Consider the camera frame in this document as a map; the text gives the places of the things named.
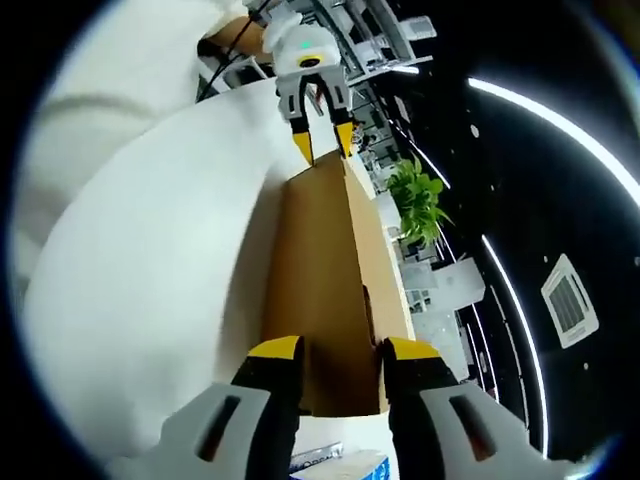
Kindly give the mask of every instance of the box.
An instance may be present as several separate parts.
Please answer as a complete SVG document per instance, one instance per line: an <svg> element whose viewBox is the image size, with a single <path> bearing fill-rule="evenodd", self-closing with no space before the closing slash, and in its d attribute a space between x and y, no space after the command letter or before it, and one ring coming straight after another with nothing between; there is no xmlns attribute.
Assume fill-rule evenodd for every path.
<svg viewBox="0 0 640 480"><path fill-rule="evenodd" d="M380 452L362 450L332 458L291 475L291 480L388 480L389 458Z"/></svg>
<svg viewBox="0 0 640 480"><path fill-rule="evenodd" d="M374 202L338 152L285 185L262 337L305 337L300 407L314 416L387 409L375 344L408 338L389 251Z"/></svg>

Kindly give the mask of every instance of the cardboard box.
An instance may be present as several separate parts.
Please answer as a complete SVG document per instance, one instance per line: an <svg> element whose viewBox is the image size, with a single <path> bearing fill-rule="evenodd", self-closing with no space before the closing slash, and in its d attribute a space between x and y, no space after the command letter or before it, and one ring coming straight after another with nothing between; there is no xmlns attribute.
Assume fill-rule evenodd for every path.
<svg viewBox="0 0 640 480"><path fill-rule="evenodd" d="M377 209L338 152L287 182L262 336L305 337L300 407L314 416L387 409L375 343L408 337L391 261Z"/></svg>

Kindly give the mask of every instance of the black ceiling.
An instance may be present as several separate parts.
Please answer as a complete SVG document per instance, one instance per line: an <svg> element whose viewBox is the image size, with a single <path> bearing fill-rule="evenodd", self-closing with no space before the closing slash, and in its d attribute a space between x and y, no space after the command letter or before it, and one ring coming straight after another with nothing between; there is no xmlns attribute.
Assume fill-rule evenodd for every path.
<svg viewBox="0 0 640 480"><path fill-rule="evenodd" d="M640 211L613 175L564 132L466 83L477 77L548 106L640 178L640 139L630 107L575 11L555 3L395 2L401 19L431 17L438 36L420 42L417 53L434 60L421 65L419 75L392 72L373 86L387 99L389 116L413 133L452 185L442 200L456 222L448 239L456 255L467 252L477 260L500 299L523 371L532 443L540 447L531 354L481 235L491 239L540 358L550 457L576 460L635 414ZM407 105L410 123L401 119L394 96ZM479 138L471 134L472 124ZM406 158L411 147L400 135L397 140ZM568 349L562 349L540 293L562 253L585 283L600 322L598 331ZM478 313L502 402L524 418L513 349L489 288ZM477 328L471 311L462 318Z"/></svg>

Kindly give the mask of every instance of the ceiling vent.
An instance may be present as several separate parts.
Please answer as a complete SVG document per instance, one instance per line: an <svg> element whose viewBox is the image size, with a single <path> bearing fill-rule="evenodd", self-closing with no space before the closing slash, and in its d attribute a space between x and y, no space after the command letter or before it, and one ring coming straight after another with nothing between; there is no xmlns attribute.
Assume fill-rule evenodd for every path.
<svg viewBox="0 0 640 480"><path fill-rule="evenodd" d="M593 304L565 254L560 256L541 292L562 348L569 348L598 329Z"/></svg>

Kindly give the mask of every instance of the white table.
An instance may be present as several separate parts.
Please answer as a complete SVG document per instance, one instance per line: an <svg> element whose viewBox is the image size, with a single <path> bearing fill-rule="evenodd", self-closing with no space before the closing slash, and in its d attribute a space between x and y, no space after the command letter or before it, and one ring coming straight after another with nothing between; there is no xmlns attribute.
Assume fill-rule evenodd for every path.
<svg viewBox="0 0 640 480"><path fill-rule="evenodd" d="M168 415L214 379L229 381L258 341L279 187L306 167L274 92L268 80L219 95L129 144L42 252L25 345L99 460L150 447ZM328 115L308 112L315 155L335 149ZM379 438L395 466L386 417L372 418L365 446ZM357 421L313 419L311 433L349 444L342 432ZM320 446L304 432L297 451Z"/></svg>

